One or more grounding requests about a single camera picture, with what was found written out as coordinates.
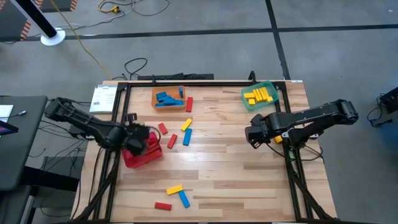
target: white base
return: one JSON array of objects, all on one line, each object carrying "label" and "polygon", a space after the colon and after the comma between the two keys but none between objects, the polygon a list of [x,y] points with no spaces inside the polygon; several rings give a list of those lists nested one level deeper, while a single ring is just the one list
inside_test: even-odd
[{"label": "white base", "polygon": [[57,34],[55,35],[55,37],[48,38],[43,35],[41,36],[40,41],[42,42],[42,44],[46,46],[54,46],[65,40],[65,37],[67,35],[65,31],[61,28],[55,28],[55,30],[57,30]]}]

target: blue block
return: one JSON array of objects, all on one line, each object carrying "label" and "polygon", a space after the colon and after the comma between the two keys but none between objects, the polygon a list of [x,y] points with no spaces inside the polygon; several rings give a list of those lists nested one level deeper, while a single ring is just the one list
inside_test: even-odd
[{"label": "blue block", "polygon": [[180,97],[183,98],[184,97],[184,92],[182,91],[182,88],[178,88],[178,92],[180,93]]},{"label": "blue block", "polygon": [[162,103],[164,100],[169,99],[169,98],[171,98],[171,96],[167,95],[167,96],[157,99],[157,101],[159,101],[159,103]]},{"label": "blue block", "polygon": [[189,204],[188,198],[185,195],[184,191],[183,190],[179,191],[178,195],[180,196],[180,199],[181,199],[182,203],[184,204],[184,207],[188,208],[190,206],[190,204]]},{"label": "blue block", "polygon": [[165,97],[165,96],[167,96],[166,92],[156,93],[156,99],[159,99],[159,98],[162,98],[162,97]]},{"label": "blue block", "polygon": [[182,144],[183,144],[184,146],[189,145],[189,140],[191,140],[191,134],[192,134],[192,129],[187,128],[187,129],[185,130],[184,141],[182,142]]},{"label": "blue block", "polygon": [[184,105],[184,101],[183,100],[175,100],[175,105],[182,106],[182,105]]},{"label": "blue block", "polygon": [[163,101],[165,106],[172,106],[175,104],[175,99],[173,98],[167,98]]}]

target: yellow block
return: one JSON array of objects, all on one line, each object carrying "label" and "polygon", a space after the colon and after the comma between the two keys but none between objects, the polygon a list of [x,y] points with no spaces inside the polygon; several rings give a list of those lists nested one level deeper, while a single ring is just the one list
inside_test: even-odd
[{"label": "yellow block", "polygon": [[254,96],[256,97],[256,102],[260,102],[260,97],[259,97],[259,95],[257,94],[256,90],[253,90],[253,94],[254,94]]},{"label": "yellow block", "polygon": [[249,105],[254,106],[256,104],[256,101],[254,99],[249,99]]},{"label": "yellow block", "polygon": [[252,98],[255,98],[256,96],[254,96],[254,93],[243,93],[243,96],[246,98],[246,99],[252,99]]},{"label": "yellow block", "polygon": [[256,91],[257,95],[259,95],[260,102],[263,102],[263,101],[266,100],[266,99],[264,99],[264,98],[261,96],[261,93],[260,93],[260,90],[259,90],[259,89],[255,89],[254,91]]},{"label": "yellow block", "polygon": [[264,93],[264,90],[262,88],[258,89],[260,91],[261,97],[262,99],[264,99],[264,101],[267,100],[268,95],[266,95],[266,93]]},{"label": "yellow block", "polygon": [[274,137],[274,141],[275,141],[276,144],[279,144],[279,143],[282,142],[282,137],[281,136],[276,136],[276,137]]},{"label": "yellow block", "polygon": [[185,122],[185,124],[181,127],[181,130],[185,131],[191,123],[192,123],[192,119],[188,118],[187,121]]},{"label": "yellow block", "polygon": [[174,186],[174,187],[171,187],[171,188],[167,189],[166,192],[167,192],[167,195],[170,195],[170,194],[174,194],[174,193],[177,193],[179,191],[182,191],[182,190],[183,190],[182,184],[180,184],[180,185],[177,185],[177,186]]},{"label": "yellow block", "polygon": [[264,92],[264,94],[268,97],[268,91],[266,87],[261,87],[261,90]]}]

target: gray floor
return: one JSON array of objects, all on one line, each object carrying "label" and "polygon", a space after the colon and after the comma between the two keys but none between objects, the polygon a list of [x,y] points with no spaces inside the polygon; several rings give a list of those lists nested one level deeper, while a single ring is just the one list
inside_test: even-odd
[{"label": "gray floor", "polygon": [[[92,24],[107,18],[97,12],[99,1],[78,2],[66,12],[70,22]],[[119,34],[196,29],[269,28],[263,0],[173,0],[154,17],[134,12],[79,34]],[[356,26],[397,24],[394,0],[272,0],[279,27]],[[136,9],[154,12],[163,1],[145,0]],[[64,24],[57,13],[45,16]],[[38,32],[32,28],[29,35]],[[397,125],[372,128],[367,113],[376,97],[398,84],[398,30],[347,30],[281,33],[290,76],[303,80],[311,106],[338,98],[351,100],[360,119],[353,126],[330,128],[320,138],[326,171],[338,216],[357,222],[395,223],[398,208]],[[217,79],[245,79],[250,70],[259,78],[282,79],[272,34],[223,34],[178,37],[91,39],[83,41],[112,76],[124,72],[126,61],[146,57],[142,75],[214,73]],[[0,95],[64,96],[90,101],[93,88],[106,79],[103,71],[76,40],[56,47],[40,42],[0,44]],[[131,65],[131,70],[138,67]],[[32,148],[37,155],[54,156],[73,141],[39,132]],[[43,157],[30,158],[40,167]],[[54,214],[65,211],[52,210]],[[54,220],[36,212],[34,223]]]}]

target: black table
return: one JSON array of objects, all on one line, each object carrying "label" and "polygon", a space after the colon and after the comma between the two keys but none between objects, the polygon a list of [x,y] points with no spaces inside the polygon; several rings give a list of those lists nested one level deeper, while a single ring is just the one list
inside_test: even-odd
[{"label": "black table", "polygon": [[0,105],[14,105],[8,119],[19,128],[18,133],[0,138],[0,223],[19,223],[27,198],[37,187],[76,191],[78,179],[25,166],[43,116],[46,96],[5,96]]}]

